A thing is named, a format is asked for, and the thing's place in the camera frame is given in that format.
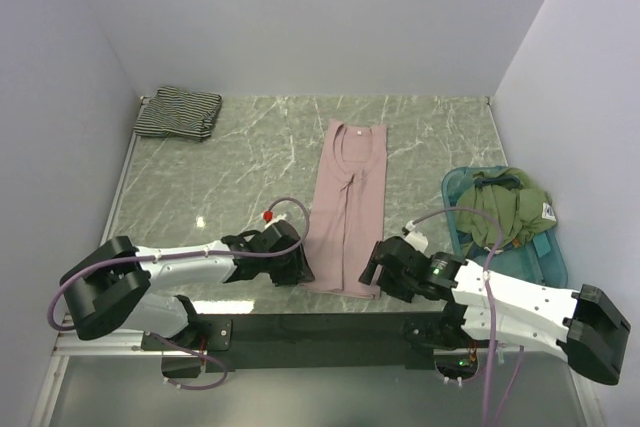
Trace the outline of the pink tank top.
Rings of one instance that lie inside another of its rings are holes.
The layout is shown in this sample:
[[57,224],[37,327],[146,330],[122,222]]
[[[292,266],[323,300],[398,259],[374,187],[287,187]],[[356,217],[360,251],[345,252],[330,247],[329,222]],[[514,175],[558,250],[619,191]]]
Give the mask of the pink tank top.
[[359,281],[383,237],[387,128],[332,119],[325,136],[304,250],[317,292],[377,299],[380,289]]

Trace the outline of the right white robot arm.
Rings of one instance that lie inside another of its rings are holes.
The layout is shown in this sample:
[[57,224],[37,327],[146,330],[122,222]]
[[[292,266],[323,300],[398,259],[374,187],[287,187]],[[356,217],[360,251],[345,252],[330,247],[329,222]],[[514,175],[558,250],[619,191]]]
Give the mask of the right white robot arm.
[[592,285],[575,291],[530,283],[453,254],[428,256],[399,236],[375,243],[359,281],[404,302],[444,302],[439,320],[409,325],[409,339],[420,346],[454,350],[495,340],[558,357],[599,384],[620,380],[631,325]]

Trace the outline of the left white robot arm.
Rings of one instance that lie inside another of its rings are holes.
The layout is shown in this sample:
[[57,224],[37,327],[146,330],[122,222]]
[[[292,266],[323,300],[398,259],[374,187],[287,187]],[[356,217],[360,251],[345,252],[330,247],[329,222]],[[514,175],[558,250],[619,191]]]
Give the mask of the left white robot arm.
[[191,248],[148,248],[117,236],[63,275],[60,286],[81,340],[125,328],[158,334],[186,349],[202,335],[203,323],[188,297],[166,296],[164,290],[249,281],[260,274],[277,287],[313,281],[301,237],[288,221]]

